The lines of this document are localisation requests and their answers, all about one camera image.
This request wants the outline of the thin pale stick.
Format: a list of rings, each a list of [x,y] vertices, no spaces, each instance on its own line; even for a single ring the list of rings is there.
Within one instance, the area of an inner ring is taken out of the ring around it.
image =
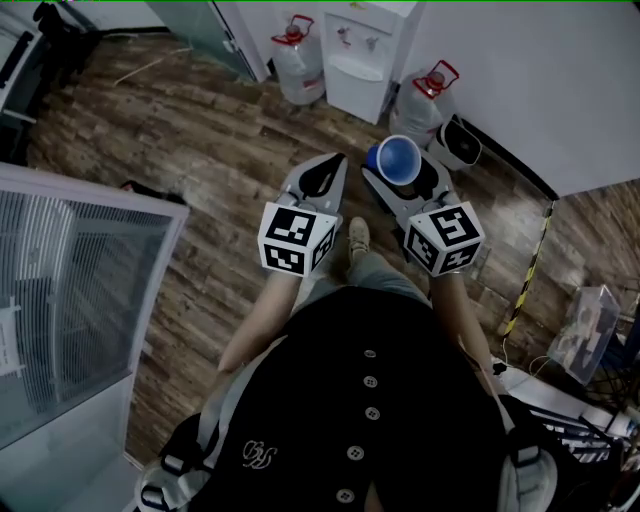
[[[133,71],[130,71],[129,73],[127,73],[127,74],[125,74],[123,76],[121,76],[120,78],[116,79],[113,82],[112,86],[113,87],[117,87],[122,82],[124,82],[124,81],[126,81],[126,80],[128,80],[128,79],[130,79],[130,78],[132,78],[132,77],[134,77],[136,75],[138,75],[139,73],[141,73],[143,71],[146,71],[146,70],[148,70],[148,69],[150,69],[150,68],[152,68],[152,67],[154,67],[154,66],[156,66],[156,65],[158,65],[160,63],[162,63],[163,61],[165,61],[165,60],[167,60],[169,58],[172,58],[174,56],[181,55],[181,54],[186,54],[186,53],[189,53],[191,51],[192,51],[192,48],[180,48],[180,49],[173,50],[173,51],[167,53],[166,55],[164,55],[162,57],[159,57],[159,58],[157,58],[157,59],[155,59],[155,60],[153,60],[153,61],[151,61],[151,62],[149,62],[149,63],[147,63],[147,64],[145,64],[145,65],[143,65],[143,66],[141,66],[141,67],[139,67],[139,68],[137,68],[135,70],[133,70]]]

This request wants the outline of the clear plastic storage box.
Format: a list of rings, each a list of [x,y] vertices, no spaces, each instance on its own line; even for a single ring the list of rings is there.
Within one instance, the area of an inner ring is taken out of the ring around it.
[[[606,351],[619,314],[620,307],[605,285],[580,287],[547,356],[586,386]]]

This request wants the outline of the white framed glass partition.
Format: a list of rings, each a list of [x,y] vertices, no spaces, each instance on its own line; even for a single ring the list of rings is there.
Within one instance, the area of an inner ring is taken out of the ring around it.
[[[133,508],[133,387],[188,214],[0,162],[0,512]]]

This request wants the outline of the white water dispenser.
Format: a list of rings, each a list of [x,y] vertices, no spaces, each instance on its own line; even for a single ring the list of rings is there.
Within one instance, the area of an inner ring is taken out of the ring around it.
[[[323,2],[318,8],[327,101],[371,124],[399,77],[424,6],[418,2]]]

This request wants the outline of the yellow black striped floor strip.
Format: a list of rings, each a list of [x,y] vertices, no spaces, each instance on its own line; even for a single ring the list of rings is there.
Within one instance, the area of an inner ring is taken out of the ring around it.
[[[545,213],[543,215],[543,222],[542,222],[542,226],[541,226],[540,237],[539,237],[539,240],[536,243],[535,248],[533,250],[532,257],[530,259],[530,262],[529,262],[529,265],[528,265],[528,268],[527,268],[527,272],[526,272],[526,275],[525,275],[525,279],[524,279],[523,285],[521,287],[518,299],[517,299],[517,301],[515,303],[513,312],[511,314],[511,317],[510,317],[510,319],[509,319],[509,321],[508,321],[508,323],[506,325],[506,328],[504,330],[504,333],[503,333],[503,336],[502,336],[502,341],[503,342],[505,342],[509,338],[509,336],[510,336],[510,334],[511,334],[511,332],[512,332],[512,330],[513,330],[513,328],[514,328],[514,326],[516,324],[516,321],[517,321],[517,318],[519,316],[519,313],[520,313],[520,311],[521,311],[521,309],[522,309],[522,307],[524,305],[524,302],[526,300],[529,287],[530,287],[531,282],[532,282],[533,277],[534,277],[534,273],[535,273],[537,261],[538,261],[538,258],[539,258],[539,254],[541,252],[541,248],[542,248],[546,233],[547,233],[547,231],[549,229],[549,225],[550,225],[550,222],[551,222],[551,217],[553,215],[554,207],[555,207],[555,201],[552,201],[549,204],[549,206],[547,207],[547,209],[546,209],[546,211],[545,211]]]

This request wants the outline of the person's black buttoned top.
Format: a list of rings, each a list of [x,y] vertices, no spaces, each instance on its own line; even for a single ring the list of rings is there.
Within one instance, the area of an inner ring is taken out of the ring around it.
[[[507,452],[485,390],[431,309],[344,287],[184,421],[136,488],[140,512],[497,512]]]

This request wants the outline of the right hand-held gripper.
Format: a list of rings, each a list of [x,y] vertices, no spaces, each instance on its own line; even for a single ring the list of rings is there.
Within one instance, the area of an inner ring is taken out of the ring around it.
[[[431,277],[456,273],[471,265],[485,241],[485,233],[469,201],[458,202],[448,169],[426,150],[415,180],[417,196],[405,198],[376,171],[361,172],[381,208],[398,225],[406,225],[402,249]],[[426,202],[457,203],[420,212]]]

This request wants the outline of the person's right forearm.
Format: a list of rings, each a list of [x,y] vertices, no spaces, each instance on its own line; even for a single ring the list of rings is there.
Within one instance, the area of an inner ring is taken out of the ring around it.
[[[493,372],[488,340],[475,315],[461,274],[429,278],[432,307],[447,338],[463,351],[476,376],[490,394],[504,391]]]

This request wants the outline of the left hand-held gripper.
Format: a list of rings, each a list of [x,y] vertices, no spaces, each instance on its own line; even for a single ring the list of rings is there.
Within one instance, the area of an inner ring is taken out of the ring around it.
[[[339,208],[347,170],[345,154],[324,154],[290,171],[285,192],[264,207],[257,237],[263,268],[309,276],[320,266],[342,223]]]

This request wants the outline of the person's left forearm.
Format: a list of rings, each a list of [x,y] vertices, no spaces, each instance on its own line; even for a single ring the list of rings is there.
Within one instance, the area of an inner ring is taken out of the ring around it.
[[[273,272],[269,275],[251,311],[225,348],[218,371],[232,373],[252,361],[276,339],[296,302],[302,278]]]

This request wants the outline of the black metal rack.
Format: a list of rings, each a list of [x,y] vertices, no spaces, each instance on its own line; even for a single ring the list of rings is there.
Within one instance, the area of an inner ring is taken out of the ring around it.
[[[497,512],[640,512],[640,452],[584,418],[502,396]]]

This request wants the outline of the blue cup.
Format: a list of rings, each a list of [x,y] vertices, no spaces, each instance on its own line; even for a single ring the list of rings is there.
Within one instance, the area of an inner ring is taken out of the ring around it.
[[[372,146],[366,156],[366,166],[378,171],[393,185],[411,184],[419,175],[422,165],[420,148],[409,137],[391,135]]]

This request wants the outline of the glass door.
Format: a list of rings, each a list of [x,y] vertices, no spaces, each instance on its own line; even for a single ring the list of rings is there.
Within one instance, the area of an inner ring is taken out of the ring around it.
[[[270,73],[234,8],[212,0],[151,0],[148,7],[167,29],[192,50],[255,82]]]

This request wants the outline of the white bin with black inside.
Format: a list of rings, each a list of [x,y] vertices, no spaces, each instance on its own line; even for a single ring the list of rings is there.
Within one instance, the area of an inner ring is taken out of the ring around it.
[[[454,115],[437,130],[427,146],[427,153],[450,171],[475,165],[482,154],[481,142]]]

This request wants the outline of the person's right beige shoe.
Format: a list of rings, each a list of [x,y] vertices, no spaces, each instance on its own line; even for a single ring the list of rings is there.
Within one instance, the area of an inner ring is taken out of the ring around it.
[[[355,264],[370,250],[370,231],[362,217],[353,217],[348,228],[349,260]]]

